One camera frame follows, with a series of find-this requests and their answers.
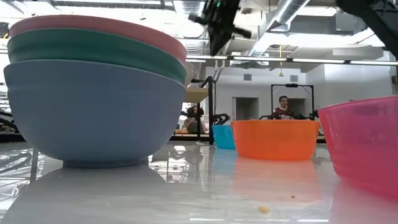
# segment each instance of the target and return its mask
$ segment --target blue bowl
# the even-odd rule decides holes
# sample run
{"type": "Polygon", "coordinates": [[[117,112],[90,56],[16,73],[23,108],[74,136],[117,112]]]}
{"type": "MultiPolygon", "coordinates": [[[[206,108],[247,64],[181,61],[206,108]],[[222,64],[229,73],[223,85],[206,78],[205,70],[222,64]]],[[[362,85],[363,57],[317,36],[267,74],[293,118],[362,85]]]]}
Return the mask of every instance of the blue bowl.
{"type": "Polygon", "coordinates": [[[4,74],[23,137],[70,167],[139,163],[170,139],[185,97],[174,80],[106,63],[29,60],[4,74]]]}
{"type": "Polygon", "coordinates": [[[235,149],[231,125],[213,125],[213,134],[217,148],[235,149]]]}

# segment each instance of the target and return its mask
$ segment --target bowl rim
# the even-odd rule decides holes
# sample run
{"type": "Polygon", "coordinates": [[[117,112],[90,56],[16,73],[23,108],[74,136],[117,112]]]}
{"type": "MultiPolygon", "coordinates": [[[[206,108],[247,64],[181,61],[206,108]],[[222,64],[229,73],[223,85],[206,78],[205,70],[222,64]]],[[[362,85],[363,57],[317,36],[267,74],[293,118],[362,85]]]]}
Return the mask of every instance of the bowl rim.
{"type": "Polygon", "coordinates": [[[392,95],[392,96],[383,96],[383,97],[373,97],[373,98],[367,98],[367,99],[362,99],[362,100],[354,100],[354,101],[349,101],[349,102],[336,103],[334,105],[329,105],[324,108],[321,108],[321,109],[319,109],[319,111],[330,110],[330,109],[339,108],[342,106],[356,106],[358,104],[370,103],[370,102],[379,101],[379,100],[389,100],[389,99],[393,99],[393,98],[398,99],[398,96],[392,95]]]}
{"type": "Polygon", "coordinates": [[[233,123],[265,123],[265,122],[273,122],[273,123],[318,123],[319,121],[311,121],[311,120],[299,120],[299,119],[252,119],[252,120],[242,120],[242,121],[232,121],[233,123]]]}
{"type": "MultiPolygon", "coordinates": [[[[63,18],[66,18],[66,19],[68,19],[68,18],[74,18],[74,19],[79,19],[79,18],[81,18],[81,19],[92,19],[92,20],[98,20],[98,21],[110,21],[110,22],[113,22],[113,23],[115,23],[115,24],[116,24],[116,23],[119,23],[119,24],[124,24],[124,25],[126,25],[126,26],[131,26],[131,27],[134,27],[134,26],[140,27],[141,29],[145,29],[145,30],[149,30],[149,31],[153,32],[154,35],[162,35],[162,36],[168,38],[169,40],[175,42],[175,43],[179,46],[179,50],[183,51],[183,53],[185,54],[185,57],[186,57],[186,55],[187,55],[187,53],[188,53],[188,52],[187,52],[187,49],[184,47],[184,45],[183,45],[180,41],[178,41],[176,38],[172,37],[171,35],[166,34],[165,32],[161,32],[161,31],[159,31],[159,30],[156,30],[156,29],[153,29],[153,28],[150,28],[150,27],[147,27],[147,26],[143,26],[143,25],[140,25],[140,24],[136,24],[136,23],[133,23],[133,22],[122,21],[122,20],[119,20],[119,19],[111,19],[111,18],[105,18],[105,17],[98,17],[98,16],[83,16],[83,15],[44,15],[44,16],[29,17],[29,18],[27,18],[27,19],[20,20],[20,21],[16,22],[15,24],[13,24],[13,25],[10,27],[9,33],[10,33],[11,37],[15,37],[16,35],[14,35],[13,33],[14,33],[15,29],[18,28],[18,26],[21,25],[21,24],[26,24],[26,23],[29,24],[30,21],[35,21],[35,20],[40,21],[40,20],[42,20],[42,19],[55,19],[55,18],[59,18],[59,17],[61,17],[62,19],[63,19],[63,18]]],[[[29,29],[29,30],[25,30],[25,31],[23,31],[23,32],[19,32],[19,33],[17,33],[17,35],[22,34],[22,33],[24,33],[24,32],[28,32],[28,31],[30,31],[30,29],[29,29]]],[[[92,30],[92,31],[105,32],[105,31],[103,31],[103,30],[92,30]]],[[[109,32],[105,32],[105,33],[114,34],[114,35],[121,35],[121,34],[115,34],[115,33],[109,33],[109,32]]]]}
{"type": "Polygon", "coordinates": [[[81,61],[81,60],[67,60],[67,59],[35,59],[35,60],[25,60],[25,61],[20,61],[20,62],[14,62],[14,63],[10,63],[9,65],[4,67],[4,70],[7,69],[7,67],[13,66],[13,65],[18,65],[20,63],[35,63],[35,62],[46,62],[46,63],[50,63],[50,62],[60,62],[60,63],[85,63],[85,64],[92,64],[92,65],[104,65],[104,66],[108,66],[108,67],[118,67],[118,68],[125,68],[128,70],[134,70],[134,71],[139,71],[139,72],[144,72],[148,75],[154,75],[157,76],[159,78],[164,78],[170,81],[173,81],[174,83],[179,84],[182,88],[185,89],[184,85],[179,83],[178,81],[169,78],[169,77],[165,77],[163,75],[159,75],[157,73],[154,72],[150,72],[150,71],[146,71],[143,69],[139,69],[139,68],[132,68],[132,67],[128,67],[128,66],[124,66],[124,65],[114,65],[114,64],[110,64],[110,63],[103,63],[103,62],[89,62],[89,61],[81,61]]]}
{"type": "Polygon", "coordinates": [[[15,41],[20,41],[20,40],[18,40],[18,38],[20,38],[22,35],[29,35],[29,34],[32,34],[32,33],[36,33],[37,34],[37,33],[40,33],[40,32],[68,32],[68,31],[82,32],[82,34],[87,33],[87,34],[91,34],[91,35],[99,34],[99,35],[108,36],[108,37],[111,37],[111,38],[124,39],[126,41],[130,41],[130,42],[135,43],[135,44],[141,44],[141,45],[143,45],[143,46],[145,46],[145,47],[147,47],[148,49],[151,49],[151,50],[159,50],[159,51],[163,52],[163,54],[165,54],[164,56],[170,57],[171,60],[173,60],[176,64],[178,64],[178,66],[179,66],[178,69],[179,70],[181,70],[181,71],[183,70],[184,71],[184,73],[182,73],[179,77],[184,79],[184,82],[187,79],[187,69],[185,68],[184,64],[179,59],[175,58],[173,55],[167,53],[166,51],[164,51],[164,50],[162,50],[162,49],[160,49],[160,48],[158,48],[156,46],[153,46],[153,45],[147,44],[145,42],[142,42],[140,40],[135,40],[135,39],[131,39],[131,38],[128,38],[128,37],[125,37],[125,36],[121,36],[121,35],[117,35],[117,34],[110,34],[110,33],[101,32],[101,31],[97,31],[97,30],[84,30],[84,29],[76,29],[76,28],[44,28],[44,29],[28,30],[28,31],[24,32],[23,34],[17,35],[15,37],[13,37],[12,39],[10,39],[10,41],[7,43],[7,47],[9,48],[10,44],[14,44],[15,45],[15,41]]]}

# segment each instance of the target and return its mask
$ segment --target crumb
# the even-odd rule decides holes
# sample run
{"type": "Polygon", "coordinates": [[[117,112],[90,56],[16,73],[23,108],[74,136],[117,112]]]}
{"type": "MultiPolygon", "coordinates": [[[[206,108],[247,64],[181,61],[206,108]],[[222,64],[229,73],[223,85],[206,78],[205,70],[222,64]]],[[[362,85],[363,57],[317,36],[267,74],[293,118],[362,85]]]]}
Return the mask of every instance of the crumb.
{"type": "Polygon", "coordinates": [[[269,208],[261,206],[259,207],[259,211],[263,214],[267,214],[269,213],[269,208]]]}

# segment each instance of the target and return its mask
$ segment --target orange bowl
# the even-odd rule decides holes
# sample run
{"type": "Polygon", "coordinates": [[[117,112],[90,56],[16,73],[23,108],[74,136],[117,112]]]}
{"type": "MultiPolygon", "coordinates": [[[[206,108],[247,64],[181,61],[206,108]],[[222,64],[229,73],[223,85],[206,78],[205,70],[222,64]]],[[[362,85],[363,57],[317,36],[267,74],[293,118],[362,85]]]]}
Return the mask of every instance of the orange bowl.
{"type": "Polygon", "coordinates": [[[317,143],[318,121],[249,120],[232,122],[236,151],[253,159],[308,160],[317,143]]]}

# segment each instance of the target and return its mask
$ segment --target pink bowl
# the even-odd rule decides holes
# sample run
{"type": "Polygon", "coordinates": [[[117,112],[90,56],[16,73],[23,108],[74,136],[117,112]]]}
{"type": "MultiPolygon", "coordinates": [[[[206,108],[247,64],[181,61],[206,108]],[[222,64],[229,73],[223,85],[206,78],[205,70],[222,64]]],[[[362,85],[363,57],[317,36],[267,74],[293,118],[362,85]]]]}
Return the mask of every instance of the pink bowl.
{"type": "Polygon", "coordinates": [[[9,34],[11,37],[15,37],[29,30],[45,28],[76,28],[107,32],[139,40],[157,47],[174,56],[182,63],[184,63],[187,58],[187,50],[185,50],[185,47],[181,42],[170,35],[131,22],[102,17],[75,15],[31,17],[11,26],[9,34]]]}
{"type": "Polygon", "coordinates": [[[340,178],[398,198],[398,96],[329,106],[319,116],[340,178]]]}

